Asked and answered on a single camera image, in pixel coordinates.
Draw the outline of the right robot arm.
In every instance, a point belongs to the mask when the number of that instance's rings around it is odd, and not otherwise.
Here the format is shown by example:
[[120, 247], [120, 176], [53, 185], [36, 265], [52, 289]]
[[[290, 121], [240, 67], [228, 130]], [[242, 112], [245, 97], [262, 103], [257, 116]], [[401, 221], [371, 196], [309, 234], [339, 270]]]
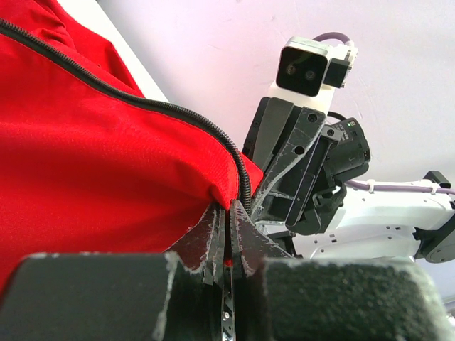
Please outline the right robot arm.
[[264, 177], [258, 230], [305, 259], [454, 259], [454, 190], [438, 171], [407, 183], [359, 181], [370, 147], [354, 118], [263, 98], [244, 154]]

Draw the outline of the red zip jacket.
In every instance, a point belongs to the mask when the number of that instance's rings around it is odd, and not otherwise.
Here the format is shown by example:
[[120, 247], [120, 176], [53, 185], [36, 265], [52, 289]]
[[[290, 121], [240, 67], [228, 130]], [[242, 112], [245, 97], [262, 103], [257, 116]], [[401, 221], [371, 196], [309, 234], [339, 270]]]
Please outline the red zip jacket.
[[30, 254], [161, 252], [239, 178], [210, 134], [1, 37], [1, 285]]

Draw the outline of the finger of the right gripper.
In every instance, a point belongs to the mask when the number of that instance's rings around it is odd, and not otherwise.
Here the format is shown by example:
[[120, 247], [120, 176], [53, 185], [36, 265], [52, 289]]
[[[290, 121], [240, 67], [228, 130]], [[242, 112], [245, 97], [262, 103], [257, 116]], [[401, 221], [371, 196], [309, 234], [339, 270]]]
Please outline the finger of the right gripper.
[[242, 152], [263, 172], [274, 158], [274, 150], [293, 109], [291, 102], [276, 97], [263, 97], [259, 101]]
[[294, 227], [296, 197], [310, 166], [326, 115], [294, 107], [253, 200], [250, 219]]

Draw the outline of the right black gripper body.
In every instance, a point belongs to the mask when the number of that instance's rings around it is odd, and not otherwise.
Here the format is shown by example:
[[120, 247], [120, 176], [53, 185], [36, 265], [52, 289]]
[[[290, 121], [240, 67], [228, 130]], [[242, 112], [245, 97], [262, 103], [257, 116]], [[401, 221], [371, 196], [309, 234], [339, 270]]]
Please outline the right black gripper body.
[[301, 182], [294, 232], [322, 234], [347, 195], [346, 183], [369, 168], [370, 147], [357, 119], [339, 117], [325, 126]]

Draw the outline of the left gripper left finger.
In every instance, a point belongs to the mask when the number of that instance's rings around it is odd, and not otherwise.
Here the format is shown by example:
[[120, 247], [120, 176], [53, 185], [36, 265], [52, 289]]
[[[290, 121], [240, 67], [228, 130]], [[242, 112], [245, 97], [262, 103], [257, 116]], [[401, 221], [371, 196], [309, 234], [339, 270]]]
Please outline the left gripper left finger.
[[34, 254], [1, 297], [2, 340], [219, 340], [225, 211], [161, 254]]

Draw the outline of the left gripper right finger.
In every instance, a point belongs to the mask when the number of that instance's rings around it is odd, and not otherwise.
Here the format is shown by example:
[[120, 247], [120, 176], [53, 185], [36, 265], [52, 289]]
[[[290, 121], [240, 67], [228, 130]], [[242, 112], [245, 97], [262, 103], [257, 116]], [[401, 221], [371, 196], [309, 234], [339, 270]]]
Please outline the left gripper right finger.
[[401, 260], [290, 257], [230, 206], [236, 340], [453, 340], [430, 277]]

